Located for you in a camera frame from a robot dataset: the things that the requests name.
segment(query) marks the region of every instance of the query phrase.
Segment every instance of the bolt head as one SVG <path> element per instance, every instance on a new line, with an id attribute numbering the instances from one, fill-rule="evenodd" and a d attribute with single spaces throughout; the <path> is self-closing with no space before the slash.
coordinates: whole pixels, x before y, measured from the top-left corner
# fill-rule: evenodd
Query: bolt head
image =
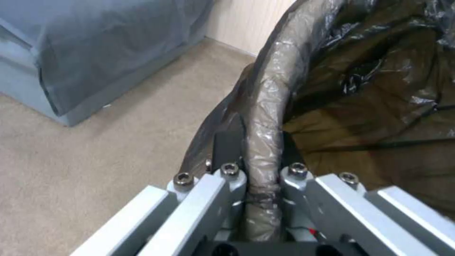
<path id="1" fill-rule="evenodd" d="M 295 177 L 304 179 L 307 177 L 308 168 L 303 163 L 293 163 L 288 167 L 288 174 Z"/>
<path id="2" fill-rule="evenodd" d="M 226 163 L 220 167 L 221 174 L 227 177 L 238 177 L 240 172 L 238 165 L 236 163 Z"/>
<path id="3" fill-rule="evenodd" d="M 178 173 L 173 179 L 174 185 L 180 188 L 192 187 L 194 185 L 194 176 L 189 173 Z"/>
<path id="4" fill-rule="evenodd" d="M 340 178 L 340 180 L 344 181 L 346 184 L 353 187 L 354 189 L 359 184 L 359 178 L 357 177 L 357 175 L 353 173 L 342 172 L 338 174 L 338 177 Z"/>
<path id="5" fill-rule="evenodd" d="M 212 161 L 210 159 L 205 160 L 205 171 L 208 173 L 212 172 Z"/>

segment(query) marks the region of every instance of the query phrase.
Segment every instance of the carpet floor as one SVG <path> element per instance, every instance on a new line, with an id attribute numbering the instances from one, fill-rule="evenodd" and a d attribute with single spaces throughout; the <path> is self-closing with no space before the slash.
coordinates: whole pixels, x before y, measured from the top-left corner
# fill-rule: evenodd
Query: carpet floor
<path id="1" fill-rule="evenodd" d="M 253 61 L 205 39 L 72 128 L 0 94 L 0 255 L 68 255 L 146 185 L 164 188 Z"/>

